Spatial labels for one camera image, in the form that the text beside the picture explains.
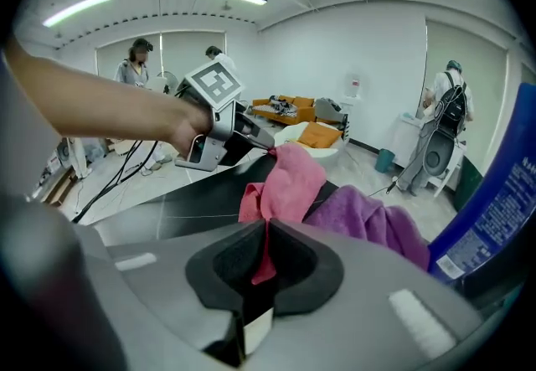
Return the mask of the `person's left hand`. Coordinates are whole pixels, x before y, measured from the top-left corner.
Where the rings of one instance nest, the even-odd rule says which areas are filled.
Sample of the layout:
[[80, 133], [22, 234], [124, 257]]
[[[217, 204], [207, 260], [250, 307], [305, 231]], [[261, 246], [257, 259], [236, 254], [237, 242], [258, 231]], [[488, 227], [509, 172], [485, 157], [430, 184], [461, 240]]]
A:
[[211, 113], [201, 107], [189, 106], [175, 122], [169, 143], [175, 147], [181, 157], [186, 158], [194, 140], [198, 136], [208, 134], [211, 128]]

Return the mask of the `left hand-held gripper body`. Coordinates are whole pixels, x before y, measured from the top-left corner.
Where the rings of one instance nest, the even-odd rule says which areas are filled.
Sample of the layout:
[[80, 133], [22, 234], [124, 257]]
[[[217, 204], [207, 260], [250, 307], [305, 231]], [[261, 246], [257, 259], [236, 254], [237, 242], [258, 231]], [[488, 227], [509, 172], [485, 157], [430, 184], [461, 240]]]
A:
[[176, 158], [178, 167], [213, 171], [232, 167], [251, 150], [242, 135], [244, 107], [237, 96], [243, 85], [219, 61], [212, 61], [186, 74], [175, 94], [210, 114], [211, 130], [195, 137], [188, 155]]

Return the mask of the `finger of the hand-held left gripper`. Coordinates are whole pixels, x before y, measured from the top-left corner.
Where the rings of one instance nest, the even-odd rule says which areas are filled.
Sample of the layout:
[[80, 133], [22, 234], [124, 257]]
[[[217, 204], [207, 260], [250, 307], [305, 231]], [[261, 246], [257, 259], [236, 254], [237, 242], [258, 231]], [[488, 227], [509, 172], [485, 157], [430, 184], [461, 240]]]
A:
[[241, 152], [252, 148], [270, 150], [275, 146], [274, 137], [254, 122], [237, 121], [234, 124], [233, 147]]
[[265, 136], [269, 134], [255, 118], [250, 118], [244, 112], [238, 113], [238, 133], [242, 136]]

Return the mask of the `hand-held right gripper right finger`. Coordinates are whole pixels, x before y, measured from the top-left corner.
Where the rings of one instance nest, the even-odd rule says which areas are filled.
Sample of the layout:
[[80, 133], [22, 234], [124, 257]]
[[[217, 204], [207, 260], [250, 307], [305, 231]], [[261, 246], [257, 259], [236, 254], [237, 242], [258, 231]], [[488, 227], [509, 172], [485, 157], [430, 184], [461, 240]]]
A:
[[274, 313], [295, 316], [322, 307], [343, 283], [343, 261], [325, 233], [308, 224], [270, 221], [270, 258], [276, 270]]

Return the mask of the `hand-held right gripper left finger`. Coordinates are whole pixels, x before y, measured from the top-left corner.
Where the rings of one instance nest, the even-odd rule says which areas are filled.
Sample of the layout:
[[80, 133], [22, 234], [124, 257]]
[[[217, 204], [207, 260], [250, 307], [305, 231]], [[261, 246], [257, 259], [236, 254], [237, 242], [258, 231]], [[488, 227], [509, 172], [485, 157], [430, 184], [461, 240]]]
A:
[[272, 308], [272, 283], [256, 285], [266, 241], [266, 221], [237, 223], [193, 234], [195, 249], [185, 276], [208, 309], [263, 313]]

